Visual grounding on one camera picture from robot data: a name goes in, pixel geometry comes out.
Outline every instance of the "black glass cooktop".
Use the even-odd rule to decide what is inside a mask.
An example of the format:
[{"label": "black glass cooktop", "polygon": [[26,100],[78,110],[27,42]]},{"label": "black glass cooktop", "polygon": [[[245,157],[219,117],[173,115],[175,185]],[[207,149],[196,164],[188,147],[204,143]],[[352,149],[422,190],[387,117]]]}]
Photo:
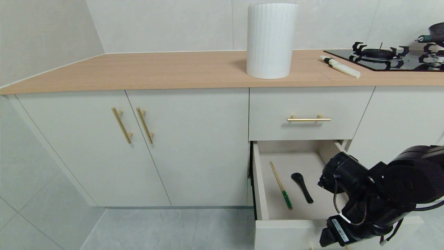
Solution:
[{"label": "black glass cooktop", "polygon": [[365,45],[360,44],[356,42],[353,49],[329,49],[325,52],[373,71],[444,72],[444,51],[432,52],[429,50],[431,44],[424,47],[424,51],[409,51],[408,47],[364,49]]}]

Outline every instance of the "white vase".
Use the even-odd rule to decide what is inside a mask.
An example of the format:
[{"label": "white vase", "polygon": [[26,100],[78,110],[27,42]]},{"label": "white vase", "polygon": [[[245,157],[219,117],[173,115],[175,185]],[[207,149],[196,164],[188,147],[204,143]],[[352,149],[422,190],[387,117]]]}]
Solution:
[{"label": "white vase", "polygon": [[262,79],[290,74],[297,4],[248,7],[247,74]]}]

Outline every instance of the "gray floor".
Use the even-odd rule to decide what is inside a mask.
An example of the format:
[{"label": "gray floor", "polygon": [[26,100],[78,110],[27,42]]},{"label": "gray floor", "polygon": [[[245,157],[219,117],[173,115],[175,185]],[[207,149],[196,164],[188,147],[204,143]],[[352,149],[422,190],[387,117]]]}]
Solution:
[{"label": "gray floor", "polygon": [[[444,246],[444,206],[412,214],[420,215],[424,225],[396,250],[441,250]],[[107,209],[82,250],[253,248],[253,209]]]}]

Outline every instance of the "black ceramic spoon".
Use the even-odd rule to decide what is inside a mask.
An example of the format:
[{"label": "black ceramic spoon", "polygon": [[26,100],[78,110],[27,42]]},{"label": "black ceramic spoon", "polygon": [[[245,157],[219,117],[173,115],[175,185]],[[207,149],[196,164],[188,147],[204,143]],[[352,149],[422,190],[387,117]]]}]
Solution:
[{"label": "black ceramic spoon", "polygon": [[293,179],[293,181],[295,183],[297,183],[301,187],[302,192],[303,192],[307,202],[310,204],[313,203],[313,199],[311,198],[310,194],[308,193],[307,187],[305,186],[304,177],[302,176],[302,174],[301,173],[294,173],[291,175],[291,178]]}]

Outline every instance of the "robotic arm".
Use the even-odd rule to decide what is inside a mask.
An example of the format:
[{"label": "robotic arm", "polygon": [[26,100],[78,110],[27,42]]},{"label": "robotic arm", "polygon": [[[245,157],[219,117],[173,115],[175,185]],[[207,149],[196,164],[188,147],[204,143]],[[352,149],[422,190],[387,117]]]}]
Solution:
[{"label": "robotic arm", "polygon": [[[333,193],[338,212],[322,230],[322,247],[336,242],[345,246],[375,236],[383,243],[398,222],[386,241],[394,236],[408,213],[444,205],[416,208],[444,196],[444,146],[414,146],[388,165],[379,162],[370,170],[341,152],[327,163],[318,185]],[[349,201],[339,211],[336,195],[343,192]]]}]

